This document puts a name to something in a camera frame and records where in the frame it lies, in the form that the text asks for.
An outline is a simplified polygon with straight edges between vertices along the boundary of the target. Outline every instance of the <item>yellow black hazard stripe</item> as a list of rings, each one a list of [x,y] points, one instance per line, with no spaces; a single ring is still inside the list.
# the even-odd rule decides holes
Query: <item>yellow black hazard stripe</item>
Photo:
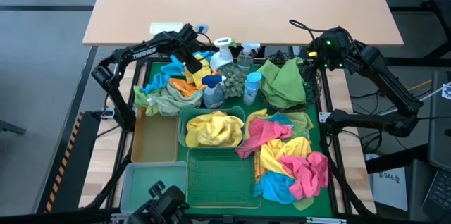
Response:
[[[64,170],[66,169],[66,166],[68,165],[70,152],[72,151],[73,144],[75,142],[75,138],[77,136],[78,128],[80,128],[80,124],[82,122],[82,117],[85,112],[80,112],[78,114],[77,120],[75,121],[75,125],[72,129],[72,134],[70,135],[68,146],[66,147],[66,152],[64,153],[63,160],[61,162],[61,165],[59,166],[58,174],[55,177],[54,185],[51,188],[50,191],[50,197],[49,200],[45,206],[44,212],[50,213],[51,207],[53,206],[53,203],[55,202],[55,196],[56,193],[58,193],[59,185],[61,184],[61,180],[63,179]]]

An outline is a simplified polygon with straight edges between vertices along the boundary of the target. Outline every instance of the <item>green cloth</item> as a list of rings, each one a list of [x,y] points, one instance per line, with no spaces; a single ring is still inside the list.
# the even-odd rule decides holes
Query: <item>green cloth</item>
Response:
[[[154,90],[146,95],[138,93],[140,88],[134,86],[135,105],[138,107],[146,107],[146,116],[152,116],[159,112],[162,116],[176,116],[182,108],[186,106],[200,107],[202,101],[202,91],[195,91],[190,97],[184,97],[171,82],[161,90]]]
[[[309,131],[314,127],[309,115],[305,112],[277,112],[276,114],[286,115],[290,119],[290,122],[293,124],[293,127],[291,128],[292,134],[291,137],[288,137],[288,139],[294,139],[301,136],[307,137],[309,136]]]
[[[293,203],[293,206],[295,206],[295,208],[299,211],[303,211],[307,208],[309,208],[309,206],[311,206],[313,203],[315,202],[315,199],[313,197],[311,198],[304,198],[301,199],[298,202]]]
[[[302,58],[288,60],[282,68],[267,60],[257,71],[263,75],[260,89],[268,102],[278,108],[290,108],[305,104],[304,80],[298,64]]]

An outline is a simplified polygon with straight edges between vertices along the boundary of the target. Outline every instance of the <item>spray bottle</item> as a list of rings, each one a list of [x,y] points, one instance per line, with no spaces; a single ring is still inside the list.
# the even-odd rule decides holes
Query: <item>spray bottle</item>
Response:
[[[210,68],[212,71],[217,72],[221,66],[233,63],[232,52],[229,47],[236,47],[235,40],[229,37],[223,37],[214,40],[214,46],[219,48],[219,52],[216,52],[210,60]]]
[[[202,84],[207,85],[204,90],[204,104],[207,108],[224,107],[224,92],[217,86],[226,79],[221,75],[207,75],[202,78]]]
[[[254,63],[252,50],[260,48],[260,43],[242,43],[241,46],[243,49],[238,54],[237,65],[240,71],[247,75]]]

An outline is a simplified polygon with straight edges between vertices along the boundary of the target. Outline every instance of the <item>clear bottle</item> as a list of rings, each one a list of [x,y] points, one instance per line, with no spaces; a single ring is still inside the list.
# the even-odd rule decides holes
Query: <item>clear bottle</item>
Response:
[[[224,92],[217,84],[225,79],[226,77],[221,75],[208,75],[202,78],[202,84],[207,85],[204,90],[204,104],[207,108],[224,107]]]
[[[242,43],[241,46],[243,49],[238,54],[237,65],[242,73],[248,75],[254,63],[252,50],[260,48],[260,43]]]

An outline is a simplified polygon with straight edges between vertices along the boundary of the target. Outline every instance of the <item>tabletop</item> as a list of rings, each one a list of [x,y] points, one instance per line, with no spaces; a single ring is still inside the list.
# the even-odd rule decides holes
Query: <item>tabletop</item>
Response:
[[[311,37],[288,23],[310,28],[341,26],[372,45],[402,45],[385,0],[97,0],[84,44],[135,44],[151,39],[151,23],[206,23],[211,39],[237,43],[308,44]]]
[[[131,63],[127,67],[127,69],[125,70],[124,78],[122,79],[119,87],[125,100],[128,99],[128,95],[130,94],[135,66],[135,63]],[[139,74],[139,84],[142,84],[144,77],[146,77],[144,75],[144,72],[145,68],[143,66]],[[347,112],[352,112],[352,105],[344,71],[334,70],[333,72],[331,72],[327,70],[327,77],[329,81],[330,96],[332,99],[333,107],[341,108]],[[324,102],[322,103],[321,107],[325,111],[326,105],[324,104]],[[99,127],[99,133],[104,132],[114,126],[116,126],[116,122],[114,120],[103,120],[101,121]],[[347,127],[346,130],[354,132],[356,134],[358,133],[357,129],[354,127]],[[82,196],[79,203],[80,207],[88,205],[88,203],[90,203],[95,198],[95,196],[100,192],[102,187],[105,186],[105,184],[108,182],[108,179],[111,177],[120,136],[121,131],[117,129],[97,139],[94,145],[94,151],[92,153],[91,162],[85,180],[85,186],[83,187]],[[128,148],[130,147],[131,138],[132,133],[129,133],[127,136],[124,153],[126,153]],[[366,166],[360,141],[355,136],[346,133],[339,134],[338,139],[340,141],[346,179],[359,199],[362,200],[364,205],[370,211],[373,211],[375,213],[376,208],[374,206],[368,175],[366,174]],[[116,187],[116,193],[114,194],[114,206],[119,206],[122,184],[123,181],[121,178]],[[339,212],[344,213],[344,204],[342,202],[341,190],[339,184],[336,181],[334,188],[337,197],[338,210]]]

